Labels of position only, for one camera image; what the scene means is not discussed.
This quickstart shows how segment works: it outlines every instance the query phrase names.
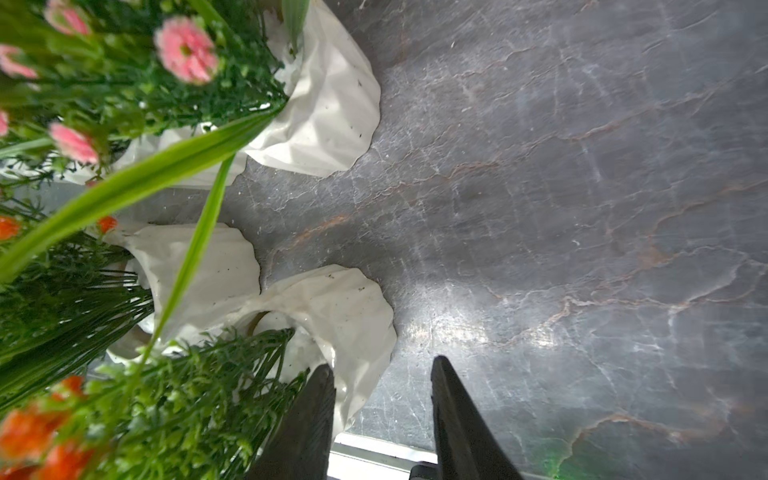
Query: white vase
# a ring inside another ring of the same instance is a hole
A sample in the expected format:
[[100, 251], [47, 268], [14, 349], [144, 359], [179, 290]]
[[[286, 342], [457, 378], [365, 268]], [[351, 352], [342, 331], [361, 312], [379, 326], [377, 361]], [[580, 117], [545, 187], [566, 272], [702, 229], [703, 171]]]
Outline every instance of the white vase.
[[[128, 269], [135, 270], [139, 283], [152, 290], [154, 315], [140, 323], [148, 333], [154, 331], [154, 318], [159, 319], [167, 305], [194, 229], [195, 225], [126, 222], [104, 237], [131, 252], [134, 259]], [[203, 339], [201, 333], [212, 325], [240, 321], [243, 305], [259, 295], [259, 273], [253, 245], [238, 229], [217, 225], [194, 280], [163, 328], [160, 347], [172, 339], [198, 343]], [[147, 341], [147, 336], [134, 330], [110, 351], [115, 359], [131, 359], [135, 348]]]
[[268, 167], [327, 177], [368, 151], [381, 87], [322, 0], [311, 0], [303, 33], [303, 63], [288, 104], [243, 151]]
[[356, 268], [329, 265], [275, 283], [243, 311], [270, 312], [255, 333], [296, 328], [280, 380], [328, 363], [336, 386], [333, 435], [352, 426], [397, 340], [392, 307], [379, 284]]

